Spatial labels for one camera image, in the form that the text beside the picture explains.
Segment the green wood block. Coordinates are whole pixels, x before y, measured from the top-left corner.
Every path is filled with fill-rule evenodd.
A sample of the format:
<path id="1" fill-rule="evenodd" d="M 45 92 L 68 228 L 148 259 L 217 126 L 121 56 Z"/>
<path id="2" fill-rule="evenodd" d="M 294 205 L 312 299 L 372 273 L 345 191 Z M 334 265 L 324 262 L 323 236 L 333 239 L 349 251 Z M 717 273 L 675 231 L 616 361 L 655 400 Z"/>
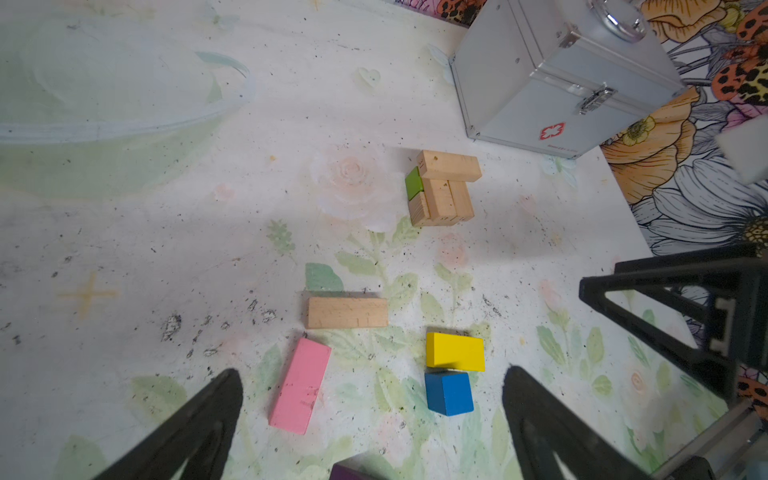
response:
<path id="1" fill-rule="evenodd" d="M 405 186 L 408 201 L 411 201 L 419 193 L 424 191 L 423 181 L 418 167 L 414 167 L 405 177 Z"/>

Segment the pink wood block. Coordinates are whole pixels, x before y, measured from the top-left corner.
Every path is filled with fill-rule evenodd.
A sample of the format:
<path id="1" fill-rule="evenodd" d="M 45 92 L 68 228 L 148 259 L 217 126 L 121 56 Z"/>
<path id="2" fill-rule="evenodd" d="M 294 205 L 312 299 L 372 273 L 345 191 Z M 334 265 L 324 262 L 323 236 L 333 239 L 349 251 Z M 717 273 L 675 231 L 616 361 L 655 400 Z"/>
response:
<path id="1" fill-rule="evenodd" d="M 329 346 L 308 338 L 298 341 L 268 420 L 270 426 L 306 434 L 331 353 Z"/>

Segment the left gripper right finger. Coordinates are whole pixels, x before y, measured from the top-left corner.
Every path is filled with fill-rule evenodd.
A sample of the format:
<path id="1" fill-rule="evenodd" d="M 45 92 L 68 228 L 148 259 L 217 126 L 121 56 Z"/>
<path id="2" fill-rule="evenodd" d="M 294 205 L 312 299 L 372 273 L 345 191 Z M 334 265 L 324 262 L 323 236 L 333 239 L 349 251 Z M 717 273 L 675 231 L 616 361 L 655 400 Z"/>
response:
<path id="1" fill-rule="evenodd" d="M 646 479 L 648 475 L 520 366 L 504 377 L 502 405 L 525 479 Z"/>

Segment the yellow wood block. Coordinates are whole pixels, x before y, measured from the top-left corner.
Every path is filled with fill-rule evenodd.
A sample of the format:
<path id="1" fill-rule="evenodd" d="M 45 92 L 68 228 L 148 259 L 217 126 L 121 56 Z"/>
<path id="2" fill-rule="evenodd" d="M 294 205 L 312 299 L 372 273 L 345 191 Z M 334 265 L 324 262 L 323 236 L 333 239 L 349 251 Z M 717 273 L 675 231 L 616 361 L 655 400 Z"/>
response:
<path id="1" fill-rule="evenodd" d="M 484 341 L 463 335 L 429 332 L 426 336 L 426 366 L 484 372 Z"/>

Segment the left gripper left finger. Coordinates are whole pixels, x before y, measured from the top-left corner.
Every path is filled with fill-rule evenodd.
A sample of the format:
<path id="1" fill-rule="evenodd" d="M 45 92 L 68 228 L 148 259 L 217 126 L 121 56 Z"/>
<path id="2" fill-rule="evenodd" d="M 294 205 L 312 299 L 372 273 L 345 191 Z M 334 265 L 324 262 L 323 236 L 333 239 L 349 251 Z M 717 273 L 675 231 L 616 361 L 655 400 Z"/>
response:
<path id="1" fill-rule="evenodd" d="M 243 403 L 239 372 L 228 368 L 99 479 L 220 479 Z"/>

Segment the natural wood block with hole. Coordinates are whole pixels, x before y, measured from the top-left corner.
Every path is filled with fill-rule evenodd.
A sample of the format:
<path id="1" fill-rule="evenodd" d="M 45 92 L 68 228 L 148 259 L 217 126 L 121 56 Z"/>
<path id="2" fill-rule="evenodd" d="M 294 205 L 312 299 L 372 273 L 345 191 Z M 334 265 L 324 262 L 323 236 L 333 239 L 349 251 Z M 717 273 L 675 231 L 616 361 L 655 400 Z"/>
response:
<path id="1" fill-rule="evenodd" d="M 417 167 L 422 178 L 475 182 L 482 177 L 477 157 L 422 150 Z"/>

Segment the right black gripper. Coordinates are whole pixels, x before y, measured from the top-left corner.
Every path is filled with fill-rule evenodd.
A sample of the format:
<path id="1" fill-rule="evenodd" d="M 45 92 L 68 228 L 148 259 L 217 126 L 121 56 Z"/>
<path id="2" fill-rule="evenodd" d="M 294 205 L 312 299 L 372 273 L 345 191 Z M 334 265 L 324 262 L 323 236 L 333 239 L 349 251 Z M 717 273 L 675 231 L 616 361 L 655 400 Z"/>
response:
<path id="1" fill-rule="evenodd" d="M 733 402 L 739 366 L 767 369 L 767 261 L 755 259 L 758 255 L 757 244 L 740 243 L 622 261 L 615 264 L 615 275 L 583 278 L 579 298 L 719 398 Z M 708 266 L 708 283 L 690 272 L 629 273 L 708 262 L 713 262 Z M 666 290 L 685 285 L 707 290 L 712 306 L 703 308 Z M 642 290 L 668 307 L 690 307 L 712 320 L 708 347 L 689 347 L 606 297 L 609 291 L 623 290 Z"/>

